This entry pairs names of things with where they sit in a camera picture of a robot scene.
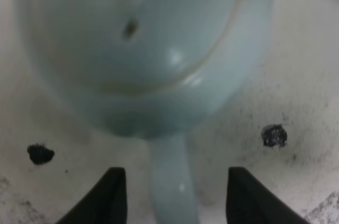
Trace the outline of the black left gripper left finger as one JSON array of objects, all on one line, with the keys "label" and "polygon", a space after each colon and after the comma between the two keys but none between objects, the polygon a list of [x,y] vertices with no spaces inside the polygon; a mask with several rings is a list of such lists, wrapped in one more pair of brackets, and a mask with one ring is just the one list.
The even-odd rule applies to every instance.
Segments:
[{"label": "black left gripper left finger", "polygon": [[114,167],[58,223],[126,223],[127,216],[126,172]]}]

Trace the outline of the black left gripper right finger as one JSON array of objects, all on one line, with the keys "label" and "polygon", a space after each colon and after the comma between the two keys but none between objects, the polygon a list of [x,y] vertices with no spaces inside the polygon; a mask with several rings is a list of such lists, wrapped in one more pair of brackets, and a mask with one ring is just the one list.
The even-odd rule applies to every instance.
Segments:
[{"label": "black left gripper right finger", "polygon": [[307,223],[243,167],[228,170],[228,223]]}]

